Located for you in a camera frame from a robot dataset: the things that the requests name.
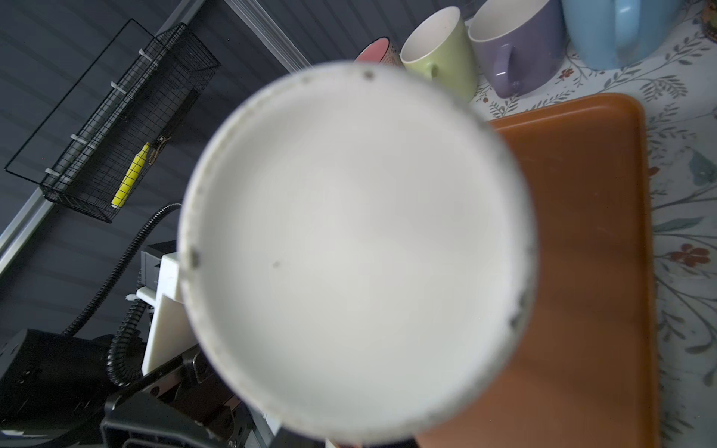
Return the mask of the light blue mug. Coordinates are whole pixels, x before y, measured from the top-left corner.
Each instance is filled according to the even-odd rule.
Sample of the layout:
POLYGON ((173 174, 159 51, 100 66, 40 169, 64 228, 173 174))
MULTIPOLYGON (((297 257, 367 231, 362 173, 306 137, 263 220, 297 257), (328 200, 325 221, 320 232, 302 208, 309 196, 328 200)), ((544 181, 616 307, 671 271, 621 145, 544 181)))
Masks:
POLYGON ((638 63, 667 39, 679 0, 563 0, 564 19, 580 59, 594 70, 638 63))

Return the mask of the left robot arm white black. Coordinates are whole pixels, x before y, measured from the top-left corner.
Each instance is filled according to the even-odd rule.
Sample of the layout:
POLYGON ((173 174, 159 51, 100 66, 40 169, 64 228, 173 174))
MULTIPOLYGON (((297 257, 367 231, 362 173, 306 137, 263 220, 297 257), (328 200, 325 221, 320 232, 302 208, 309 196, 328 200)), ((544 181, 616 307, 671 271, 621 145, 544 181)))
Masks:
POLYGON ((111 336, 22 330, 1 349, 4 447, 258 447, 257 425, 198 346, 143 373, 136 335, 108 373, 111 336))

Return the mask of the orange plastic tray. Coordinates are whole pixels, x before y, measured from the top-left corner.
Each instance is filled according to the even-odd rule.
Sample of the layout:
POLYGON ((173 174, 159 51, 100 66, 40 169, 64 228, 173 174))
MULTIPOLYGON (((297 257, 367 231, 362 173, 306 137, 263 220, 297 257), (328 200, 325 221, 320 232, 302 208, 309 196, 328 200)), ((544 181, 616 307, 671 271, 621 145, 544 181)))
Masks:
POLYGON ((495 119, 530 183, 538 298, 509 366, 423 447, 657 447, 642 105, 595 94, 495 119))

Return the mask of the purple mug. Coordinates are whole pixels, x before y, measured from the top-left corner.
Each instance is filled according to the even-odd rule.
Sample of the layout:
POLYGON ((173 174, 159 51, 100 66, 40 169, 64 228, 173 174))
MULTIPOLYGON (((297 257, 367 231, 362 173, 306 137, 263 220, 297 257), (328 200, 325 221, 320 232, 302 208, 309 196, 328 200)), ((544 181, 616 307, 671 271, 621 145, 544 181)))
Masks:
POLYGON ((559 0, 489 0, 468 33, 478 65, 500 98, 537 90, 562 66, 567 31, 559 0))

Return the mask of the light green mug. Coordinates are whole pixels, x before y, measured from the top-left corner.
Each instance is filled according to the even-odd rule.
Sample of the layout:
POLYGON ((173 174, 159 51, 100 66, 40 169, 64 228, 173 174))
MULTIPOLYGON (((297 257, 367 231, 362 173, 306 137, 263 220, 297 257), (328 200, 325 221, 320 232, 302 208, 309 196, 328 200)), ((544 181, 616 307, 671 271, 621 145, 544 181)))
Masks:
POLYGON ((407 70, 465 102, 474 98, 479 84, 476 61, 458 7, 444 7, 423 21, 406 39, 400 57, 407 70))

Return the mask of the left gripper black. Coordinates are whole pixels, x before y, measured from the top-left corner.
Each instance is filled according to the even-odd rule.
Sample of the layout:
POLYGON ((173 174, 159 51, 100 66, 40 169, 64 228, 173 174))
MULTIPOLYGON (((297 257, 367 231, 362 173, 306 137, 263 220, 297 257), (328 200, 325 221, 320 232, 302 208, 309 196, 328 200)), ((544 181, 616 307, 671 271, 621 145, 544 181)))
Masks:
POLYGON ((108 399, 106 447, 256 447, 248 407, 194 346, 108 399))

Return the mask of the white cream mug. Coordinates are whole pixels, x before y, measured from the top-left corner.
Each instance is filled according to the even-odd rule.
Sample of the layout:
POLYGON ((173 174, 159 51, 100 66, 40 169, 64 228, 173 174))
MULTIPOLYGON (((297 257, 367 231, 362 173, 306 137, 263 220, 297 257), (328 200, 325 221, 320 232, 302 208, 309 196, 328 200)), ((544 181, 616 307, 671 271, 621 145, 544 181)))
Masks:
POLYGON ((185 193, 179 285, 225 383, 284 429, 390 444, 475 401, 535 301, 530 189, 464 101, 382 65, 237 108, 185 193))

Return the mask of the pink ghost mug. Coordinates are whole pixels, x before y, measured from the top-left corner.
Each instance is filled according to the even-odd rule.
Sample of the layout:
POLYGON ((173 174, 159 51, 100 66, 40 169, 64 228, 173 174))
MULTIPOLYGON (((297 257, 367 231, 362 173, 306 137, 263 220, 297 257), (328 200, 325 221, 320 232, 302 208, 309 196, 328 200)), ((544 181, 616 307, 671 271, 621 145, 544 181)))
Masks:
POLYGON ((400 54, 388 37, 379 37, 369 44, 354 60, 355 63, 373 63, 403 67, 400 54))

